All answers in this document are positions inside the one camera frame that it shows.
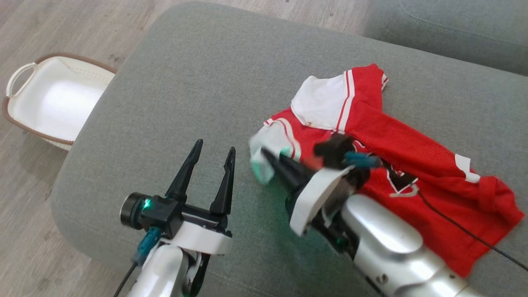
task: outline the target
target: red shirt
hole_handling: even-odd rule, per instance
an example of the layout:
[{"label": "red shirt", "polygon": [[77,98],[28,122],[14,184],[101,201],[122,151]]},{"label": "red shirt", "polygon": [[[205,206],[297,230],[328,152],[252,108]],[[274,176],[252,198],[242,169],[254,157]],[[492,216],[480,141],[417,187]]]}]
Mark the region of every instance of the red shirt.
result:
[{"label": "red shirt", "polygon": [[523,218],[514,193],[495,176],[480,177],[469,158],[382,112],[386,77],[375,64],[343,75],[308,78],[291,108],[273,115],[291,126],[289,138],[300,144],[301,161],[332,133],[348,134],[358,152],[373,153],[385,167],[373,169],[361,192],[416,228],[425,244],[451,269],[466,277],[489,248],[432,211],[417,195],[491,245]]}]

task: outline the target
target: gray sofa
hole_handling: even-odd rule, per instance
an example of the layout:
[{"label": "gray sofa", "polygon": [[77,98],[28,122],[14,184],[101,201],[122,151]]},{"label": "gray sofa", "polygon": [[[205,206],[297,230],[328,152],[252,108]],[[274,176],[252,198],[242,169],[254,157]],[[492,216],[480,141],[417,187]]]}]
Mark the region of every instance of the gray sofa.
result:
[{"label": "gray sofa", "polygon": [[[315,232],[297,238],[286,193],[252,176],[248,139],[289,106],[310,75],[328,78],[377,63],[389,77],[389,115],[469,156],[494,174],[528,211],[528,79],[360,36],[229,7],[174,7],[150,28],[94,108],[59,173],[53,215],[64,237],[90,257],[125,271],[144,232],[121,225],[134,191],[163,193],[198,138],[202,156],[187,191],[206,207],[220,184],[229,147],[237,169],[230,255],[211,260],[201,296],[376,296]],[[522,222],[498,245],[528,263]],[[526,274],[488,253],[469,277],[490,296],[528,291]]]},{"label": "gray sofa", "polygon": [[528,75],[528,1],[372,0],[364,36]]}]

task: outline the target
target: white basket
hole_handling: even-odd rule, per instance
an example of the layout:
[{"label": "white basket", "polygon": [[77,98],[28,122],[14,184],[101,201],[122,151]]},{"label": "white basket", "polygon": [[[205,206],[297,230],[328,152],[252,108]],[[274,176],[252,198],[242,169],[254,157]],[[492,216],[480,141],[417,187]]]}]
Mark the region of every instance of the white basket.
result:
[{"label": "white basket", "polygon": [[[33,73],[13,94],[28,69]],[[20,67],[7,84],[4,115],[18,127],[70,150],[93,107],[116,71],[70,54],[53,54]]]}]

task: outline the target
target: basket handle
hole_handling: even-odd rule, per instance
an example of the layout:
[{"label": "basket handle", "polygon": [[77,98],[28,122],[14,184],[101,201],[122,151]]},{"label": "basket handle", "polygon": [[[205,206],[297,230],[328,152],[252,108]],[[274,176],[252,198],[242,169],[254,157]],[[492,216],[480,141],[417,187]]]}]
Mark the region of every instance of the basket handle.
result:
[{"label": "basket handle", "polygon": [[15,81],[18,79],[18,77],[24,71],[26,71],[27,69],[30,69],[30,68],[34,68],[34,67],[36,67],[36,65],[37,64],[35,62],[26,64],[26,65],[20,67],[18,70],[16,70],[15,73],[13,73],[13,75],[9,79],[9,82],[7,83],[7,88],[5,90],[5,93],[6,93],[7,97],[14,98],[14,97],[18,96],[18,94],[20,94],[20,92],[27,86],[27,84],[33,78],[33,76],[36,73],[36,70],[33,71],[33,73],[30,75],[30,77],[27,79],[27,81],[20,87],[20,89],[15,94],[13,94],[13,85],[15,84]]}]

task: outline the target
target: green led light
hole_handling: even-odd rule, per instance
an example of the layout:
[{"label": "green led light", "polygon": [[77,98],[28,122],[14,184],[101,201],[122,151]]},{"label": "green led light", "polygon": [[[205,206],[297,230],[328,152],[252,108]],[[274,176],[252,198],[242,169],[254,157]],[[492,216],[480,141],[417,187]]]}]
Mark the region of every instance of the green led light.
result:
[{"label": "green led light", "polygon": [[145,200],[145,204],[143,204],[143,209],[149,208],[150,206],[152,206],[152,200]]}]

